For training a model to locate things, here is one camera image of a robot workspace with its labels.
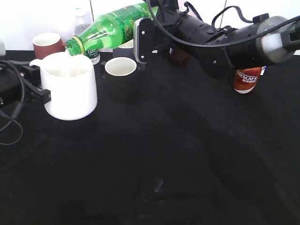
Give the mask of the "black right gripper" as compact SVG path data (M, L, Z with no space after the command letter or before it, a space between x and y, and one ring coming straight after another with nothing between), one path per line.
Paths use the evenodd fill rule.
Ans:
M158 7L151 17L153 21L149 18L138 19L133 28L134 56L141 64L147 63L154 44L159 54L171 55L175 49L182 47L182 43L176 39L184 40L180 24L184 21L185 14L180 11L177 0L148 0L147 6L152 11L154 7Z

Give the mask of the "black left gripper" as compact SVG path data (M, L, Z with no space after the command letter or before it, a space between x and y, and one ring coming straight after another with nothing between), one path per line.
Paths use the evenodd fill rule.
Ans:
M29 101L39 104L47 104L51 101L51 92L42 90L36 86L40 85L40 69L37 66L29 66L28 61L8 60L17 70L23 74L29 84ZM0 63L0 108L15 101L21 100L22 91L20 80L11 68L4 62Z

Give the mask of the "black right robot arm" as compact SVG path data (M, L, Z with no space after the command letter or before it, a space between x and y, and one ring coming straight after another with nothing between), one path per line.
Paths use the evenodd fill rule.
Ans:
M234 69L271 66L288 61L300 48L300 19L268 14L255 16L244 28L217 28L205 23L185 3L180 11L175 0L149 0L149 9L158 7L150 18L134 23L134 55L147 63L154 50L180 48L198 59L203 70L220 77Z

